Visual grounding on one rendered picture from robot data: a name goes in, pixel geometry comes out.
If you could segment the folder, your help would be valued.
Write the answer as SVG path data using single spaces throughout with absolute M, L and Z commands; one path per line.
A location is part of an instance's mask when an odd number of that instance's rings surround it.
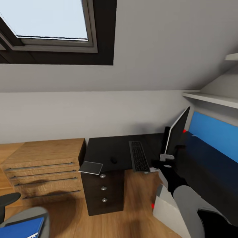
M 38 232 L 34 238 L 39 238 L 44 217 L 21 222 L 11 226 L 0 228 L 0 238 L 29 238 Z

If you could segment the swivel chair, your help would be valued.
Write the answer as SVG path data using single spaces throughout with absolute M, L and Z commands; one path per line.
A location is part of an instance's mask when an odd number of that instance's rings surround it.
M 39 238 L 50 238 L 50 230 L 51 230 L 50 214 L 43 207 L 36 206 L 36 207 L 28 208 L 10 217 L 6 221 L 4 221 L 5 206 L 8 206 L 16 202 L 20 197 L 21 197 L 21 194 L 17 192 L 0 196 L 0 228 L 44 217 Z

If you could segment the keyboard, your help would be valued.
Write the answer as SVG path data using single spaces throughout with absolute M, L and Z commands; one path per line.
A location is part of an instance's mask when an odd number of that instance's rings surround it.
M 129 141 L 133 172 L 149 173 L 150 168 L 140 141 Z

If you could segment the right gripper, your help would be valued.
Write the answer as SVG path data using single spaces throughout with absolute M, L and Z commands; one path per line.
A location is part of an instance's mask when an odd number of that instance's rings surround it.
M 151 161 L 151 165 L 153 165 L 154 168 L 159 168 L 159 166 L 163 163 L 171 165 L 170 161 L 165 161 L 165 162 L 160 161 L 160 160 L 152 160 Z

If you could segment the notebook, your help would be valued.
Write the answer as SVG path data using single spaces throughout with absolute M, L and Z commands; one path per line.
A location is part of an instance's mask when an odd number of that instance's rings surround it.
M 82 166 L 78 170 L 79 172 L 90 173 L 99 175 L 103 164 L 94 162 L 83 162 Z

